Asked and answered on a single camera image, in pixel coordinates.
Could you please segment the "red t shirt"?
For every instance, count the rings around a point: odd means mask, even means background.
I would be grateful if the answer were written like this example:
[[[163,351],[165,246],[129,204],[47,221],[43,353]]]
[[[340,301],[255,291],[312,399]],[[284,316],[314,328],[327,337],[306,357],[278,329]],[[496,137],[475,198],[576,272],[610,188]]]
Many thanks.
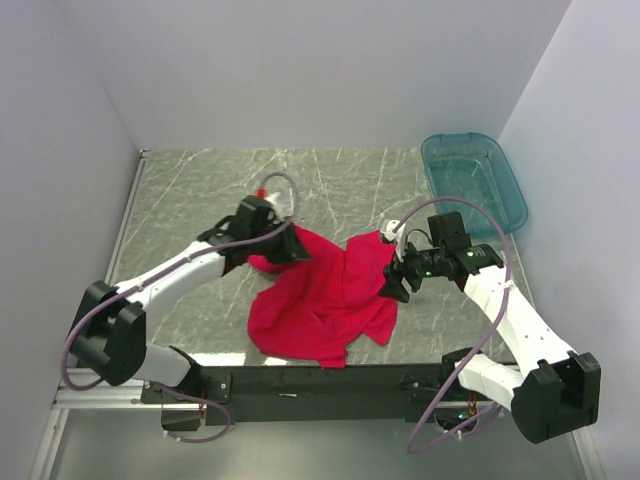
[[[345,367],[347,346],[362,335],[386,345],[398,305],[379,291],[395,247],[375,231],[350,238],[344,248],[302,227],[296,233],[310,259],[276,265],[263,256],[249,258],[255,270],[276,276],[250,307],[253,344],[264,355],[316,361],[323,368]]]

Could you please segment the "teal plastic basin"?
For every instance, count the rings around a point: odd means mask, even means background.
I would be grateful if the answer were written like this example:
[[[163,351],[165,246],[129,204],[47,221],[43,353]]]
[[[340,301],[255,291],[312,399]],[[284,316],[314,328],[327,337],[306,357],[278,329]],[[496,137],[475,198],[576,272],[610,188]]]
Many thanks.
[[[529,211],[500,145],[475,132],[436,134],[421,145],[425,174],[435,197],[457,197],[486,210],[505,234],[519,230]]]

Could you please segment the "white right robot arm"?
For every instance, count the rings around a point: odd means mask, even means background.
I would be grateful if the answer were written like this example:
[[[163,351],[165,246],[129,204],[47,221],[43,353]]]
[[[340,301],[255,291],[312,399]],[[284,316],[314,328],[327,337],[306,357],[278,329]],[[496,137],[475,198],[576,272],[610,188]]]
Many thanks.
[[[590,353],[577,353],[542,319],[514,283],[506,263],[488,244],[473,244],[458,212],[429,217],[432,246],[417,249],[400,220],[389,220],[382,240],[395,248],[383,270],[380,296],[409,301],[424,280],[453,283],[492,324],[516,365],[491,360],[479,347],[443,356],[439,387],[460,399],[479,393],[511,412],[534,444],[594,424],[598,419],[601,367]]]

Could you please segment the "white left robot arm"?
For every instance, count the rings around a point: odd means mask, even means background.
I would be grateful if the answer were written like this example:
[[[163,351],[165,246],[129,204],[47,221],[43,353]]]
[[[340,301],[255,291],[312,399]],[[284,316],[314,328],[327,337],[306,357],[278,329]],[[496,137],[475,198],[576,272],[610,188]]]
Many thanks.
[[[116,285],[94,282],[82,296],[63,356],[75,356],[111,386],[136,379],[179,402],[206,398],[201,365],[176,347],[148,341],[147,322],[252,256],[277,265],[309,259],[285,213],[295,204],[260,188],[171,259]]]

